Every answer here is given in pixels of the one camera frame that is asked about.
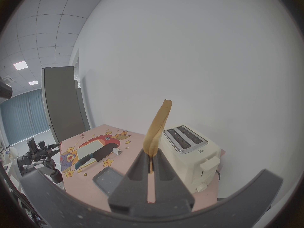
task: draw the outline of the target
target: cartoon star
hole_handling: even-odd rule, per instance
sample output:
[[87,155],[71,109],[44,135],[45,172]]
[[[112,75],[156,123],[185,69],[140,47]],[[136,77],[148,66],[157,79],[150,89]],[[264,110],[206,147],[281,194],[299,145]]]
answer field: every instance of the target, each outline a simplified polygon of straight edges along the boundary
[[75,146],[74,147],[70,147],[67,149],[67,152],[71,153],[73,150],[74,150]]
[[108,158],[106,161],[103,162],[103,166],[111,166],[111,164],[112,164],[113,161],[114,161],[114,160],[110,160],[110,159]]
[[75,170],[69,170],[67,173],[65,173],[65,175],[66,175],[66,178],[68,178],[68,177],[72,177],[73,176],[73,173],[74,173],[74,171]]

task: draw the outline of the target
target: blue curtain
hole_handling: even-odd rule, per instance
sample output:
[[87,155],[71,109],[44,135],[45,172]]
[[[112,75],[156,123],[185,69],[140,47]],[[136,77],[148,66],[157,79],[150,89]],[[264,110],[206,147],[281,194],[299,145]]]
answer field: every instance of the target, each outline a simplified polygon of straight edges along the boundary
[[41,89],[15,96],[0,107],[10,145],[49,129]]

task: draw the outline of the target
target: toaster knob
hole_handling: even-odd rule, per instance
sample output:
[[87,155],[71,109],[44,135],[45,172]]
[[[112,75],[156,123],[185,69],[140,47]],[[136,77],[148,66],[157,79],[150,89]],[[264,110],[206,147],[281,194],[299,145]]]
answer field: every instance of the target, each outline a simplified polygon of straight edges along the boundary
[[201,192],[201,191],[204,191],[204,190],[206,189],[206,187],[207,187],[207,184],[203,182],[202,184],[200,184],[200,185],[196,188],[196,190],[197,190],[198,192]]

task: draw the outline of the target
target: pink table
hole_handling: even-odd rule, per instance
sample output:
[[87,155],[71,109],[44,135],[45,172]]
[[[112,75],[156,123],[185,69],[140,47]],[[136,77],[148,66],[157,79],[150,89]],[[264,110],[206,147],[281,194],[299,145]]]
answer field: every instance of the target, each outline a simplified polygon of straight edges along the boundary
[[[142,149],[143,134],[133,133],[109,125],[101,125],[82,134],[62,141],[60,146],[60,162],[63,182],[66,192],[78,200],[105,211],[111,211],[107,196],[93,183],[92,178],[110,166],[125,175],[139,151]],[[100,162],[94,162],[86,167],[75,170],[78,161],[76,150],[87,141],[99,140],[103,145],[114,142],[122,150],[120,155],[111,153]],[[149,176],[148,201],[154,202],[153,175]],[[193,211],[208,207],[217,202],[218,175],[208,187],[200,193],[194,193],[195,204]]]

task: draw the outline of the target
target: gray panel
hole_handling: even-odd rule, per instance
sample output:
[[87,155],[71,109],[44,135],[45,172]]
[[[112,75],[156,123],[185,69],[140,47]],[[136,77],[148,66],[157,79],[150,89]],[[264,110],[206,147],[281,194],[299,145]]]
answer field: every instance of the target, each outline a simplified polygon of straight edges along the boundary
[[59,142],[86,131],[78,106],[74,67],[45,68],[44,91],[51,123]]
[[83,99],[82,99],[82,93],[81,93],[81,89],[76,89],[76,93],[77,93],[77,99],[78,99],[78,104],[79,104],[79,109],[80,109],[80,114],[82,117],[82,121],[85,125],[85,129],[86,131],[90,130],[90,124],[87,118],[87,114],[85,112],[85,105],[83,104]]
[[43,100],[43,106],[44,106],[44,111],[45,111],[45,115],[47,116],[47,121],[48,121],[48,125],[51,126],[52,122],[49,116],[49,111],[47,109],[47,101],[45,99],[45,89],[44,89],[44,68],[42,69],[42,73],[41,73],[41,91],[42,91],[42,100]]

